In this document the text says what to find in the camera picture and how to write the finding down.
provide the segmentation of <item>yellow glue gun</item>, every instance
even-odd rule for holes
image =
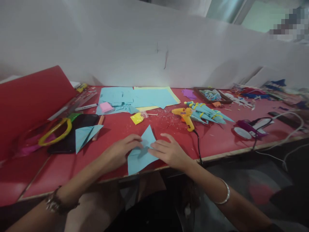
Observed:
[[[188,131],[191,132],[194,130],[194,125],[191,121],[191,114],[192,114],[192,109],[191,108],[178,108],[178,109],[174,109],[172,110],[173,114],[177,114],[180,115],[182,117],[182,119],[186,122],[187,127],[188,127]]]

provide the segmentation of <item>yellow packet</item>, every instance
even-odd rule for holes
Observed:
[[[135,123],[135,125],[139,124],[144,120],[144,117],[141,115],[141,113],[136,113],[133,116],[130,117],[132,121]]]

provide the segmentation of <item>yellow paper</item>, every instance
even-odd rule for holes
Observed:
[[[179,98],[174,94],[169,86],[167,87],[134,87],[134,89],[167,89],[167,91],[173,96],[173,98],[180,103]],[[147,110],[154,110],[159,108],[158,106],[147,106],[147,107],[139,107],[137,108],[139,111],[147,111]]]

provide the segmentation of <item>red board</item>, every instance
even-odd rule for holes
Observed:
[[[157,113],[158,116],[149,116],[149,118],[144,119],[144,121],[138,125],[135,125],[132,122],[129,113],[107,115],[104,120],[104,127],[101,129],[96,142],[87,144],[77,155],[53,155],[35,181],[31,184],[30,188],[26,191],[24,197],[35,196],[55,190],[59,185],[68,182],[111,144],[132,133],[142,135],[148,125],[151,125],[156,139],[165,139],[161,137],[160,134],[169,133],[179,142],[181,147],[191,158],[198,159],[196,135],[194,133],[189,133],[186,125],[181,122],[180,117],[171,113],[172,109],[186,107],[183,102],[190,100],[183,96],[181,93],[182,89],[172,90],[182,103],[168,106],[164,110],[155,109],[148,111],[148,113]],[[97,94],[96,99],[91,99],[89,104],[97,103],[98,98],[99,94]],[[236,103],[231,104],[231,107],[225,105],[227,109],[231,109],[232,111],[224,109],[221,111],[234,121],[242,119],[254,120],[260,117],[267,117],[268,112],[276,111],[274,107],[279,106],[287,108],[282,102],[257,100],[254,111],[251,111],[251,109],[248,108],[243,108],[242,106],[240,107]],[[87,113],[94,112],[93,109],[87,111]],[[235,123],[227,122],[225,125],[210,124],[205,126],[200,123],[194,124],[201,139],[200,147],[202,157],[213,156],[253,146],[253,141],[241,141],[239,137],[233,135],[231,129]],[[280,121],[276,121],[276,123],[267,127],[265,131],[270,134],[264,137],[262,141],[258,141],[258,145],[282,140],[291,133],[293,129]],[[162,166],[165,166],[165,164],[162,161],[157,160],[149,164],[143,171],[153,170]],[[100,180],[120,178],[126,175],[128,175],[127,165],[124,165],[119,169],[102,176]]]
[[[76,95],[59,66],[0,84],[0,206],[18,200],[47,159],[46,148],[12,158],[13,141]]]
[[[76,95],[59,66],[0,84],[0,161],[12,157],[12,142]]]

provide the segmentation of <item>bracelet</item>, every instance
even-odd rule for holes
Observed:
[[[57,191],[60,189],[60,187],[61,185],[45,199],[46,210],[51,211],[52,213],[66,214],[70,210],[75,209],[79,205],[79,202],[72,207],[65,207],[57,196]]]
[[[223,202],[214,202],[215,204],[217,204],[217,205],[223,205],[223,204],[225,204],[228,200],[229,200],[229,197],[230,197],[230,195],[231,195],[231,191],[229,190],[229,186],[227,185],[227,183],[224,181],[224,180],[222,180],[223,181],[223,183],[225,184],[225,186],[226,186],[226,188],[227,188],[227,190],[228,190],[228,195],[227,195],[227,197],[226,197],[226,199],[223,201]]]

